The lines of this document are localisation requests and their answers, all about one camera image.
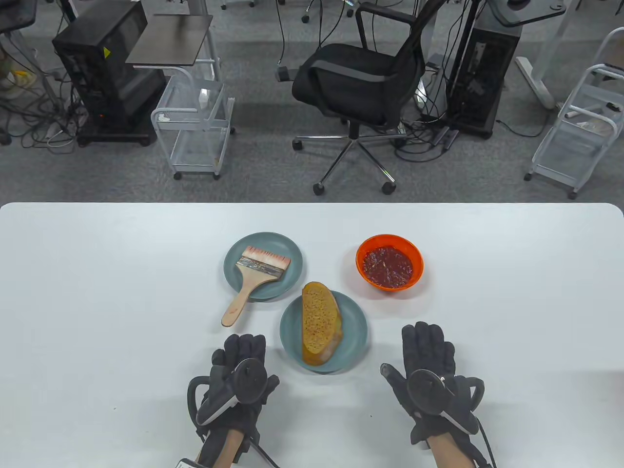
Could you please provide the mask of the person's left hand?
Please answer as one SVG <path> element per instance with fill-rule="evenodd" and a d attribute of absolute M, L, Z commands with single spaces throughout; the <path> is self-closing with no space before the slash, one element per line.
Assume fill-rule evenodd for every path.
<path fill-rule="evenodd" d="M 189 384 L 189 414 L 203 439 L 236 430 L 256 438 L 259 414 L 279 385 L 265 367 L 264 335 L 232 334 L 213 352 L 209 376 Z"/>

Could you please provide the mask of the person's right hand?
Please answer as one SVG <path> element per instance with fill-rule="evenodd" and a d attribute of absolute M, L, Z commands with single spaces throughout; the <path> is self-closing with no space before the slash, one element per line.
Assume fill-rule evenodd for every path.
<path fill-rule="evenodd" d="M 455 372 L 455 347 L 445 340 L 440 326 L 419 321 L 405 325 L 401 334 L 404 373 L 383 363 L 380 374 L 414 420 L 411 443 L 448 434 L 462 454 L 482 463 L 481 453 L 470 437 L 479 432 L 474 410 L 485 392 L 484 384 Z"/>

